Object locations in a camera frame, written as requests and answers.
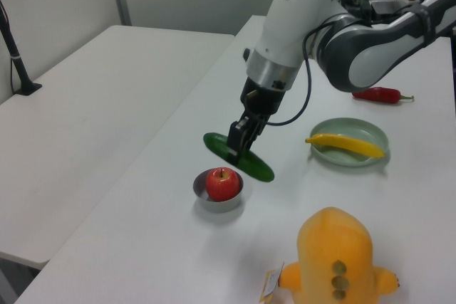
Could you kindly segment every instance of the tag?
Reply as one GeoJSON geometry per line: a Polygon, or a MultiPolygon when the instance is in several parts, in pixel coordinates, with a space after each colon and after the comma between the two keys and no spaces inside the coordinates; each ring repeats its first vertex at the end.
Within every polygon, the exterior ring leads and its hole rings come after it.
{"type": "Polygon", "coordinates": [[[272,297],[272,292],[277,286],[279,282],[280,274],[282,273],[282,269],[284,268],[284,264],[282,264],[281,268],[277,268],[276,270],[267,271],[266,278],[264,279],[263,285],[263,292],[261,292],[261,297],[259,299],[259,303],[261,302],[269,302],[272,297]]]}

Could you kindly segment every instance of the banana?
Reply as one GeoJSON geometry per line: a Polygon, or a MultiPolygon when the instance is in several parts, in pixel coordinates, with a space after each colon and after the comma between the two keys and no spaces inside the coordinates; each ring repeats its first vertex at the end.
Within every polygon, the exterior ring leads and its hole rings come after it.
{"type": "Polygon", "coordinates": [[[332,133],[318,133],[306,139],[309,144],[318,144],[325,146],[339,147],[341,149],[357,152],[372,158],[381,158],[385,156],[384,151],[377,145],[365,140],[360,140],[345,135],[335,135],[332,133]]]}

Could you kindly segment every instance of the table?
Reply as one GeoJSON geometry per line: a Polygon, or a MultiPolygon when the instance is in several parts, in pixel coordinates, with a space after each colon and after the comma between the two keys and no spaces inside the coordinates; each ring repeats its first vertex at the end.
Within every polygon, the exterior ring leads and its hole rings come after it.
{"type": "MultiPolygon", "coordinates": [[[[195,202],[194,178],[226,164],[205,149],[202,136],[226,133],[241,115],[242,51],[254,46],[263,21],[249,20],[18,304],[257,303],[266,271],[297,259],[299,227],[327,206],[363,222],[375,264],[398,274],[399,291],[381,303],[452,303],[456,125],[447,39],[380,82],[414,95],[414,103],[354,100],[312,63],[313,95],[303,117],[266,128],[253,145],[276,179],[262,183],[240,172],[243,202],[229,213],[212,214],[195,202]],[[390,159],[358,169],[317,160],[304,138],[331,117],[381,127],[390,159]]],[[[302,69],[274,120],[301,107],[302,69]]],[[[278,295],[275,303],[290,303],[286,292],[278,295]]]]}
{"type": "Polygon", "coordinates": [[[233,36],[113,26],[0,106],[0,258],[42,268],[233,36]]]}

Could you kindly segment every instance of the stuffed animal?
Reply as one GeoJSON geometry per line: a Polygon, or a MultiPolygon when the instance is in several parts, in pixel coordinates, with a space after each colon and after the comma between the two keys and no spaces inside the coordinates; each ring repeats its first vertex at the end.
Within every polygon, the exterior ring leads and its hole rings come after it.
{"type": "Polygon", "coordinates": [[[376,304],[380,295],[398,289],[396,275],[372,264],[372,240],[350,214],[325,208],[298,234],[298,262],[285,267],[281,288],[295,304],[376,304]]]}

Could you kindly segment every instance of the apple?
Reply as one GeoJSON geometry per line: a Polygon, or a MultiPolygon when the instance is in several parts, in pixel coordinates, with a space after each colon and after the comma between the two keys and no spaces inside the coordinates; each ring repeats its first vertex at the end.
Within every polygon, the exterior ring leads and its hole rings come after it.
{"type": "Polygon", "coordinates": [[[228,167],[217,167],[209,171],[206,177],[206,191],[215,202],[227,201],[238,195],[239,178],[228,167]]]}

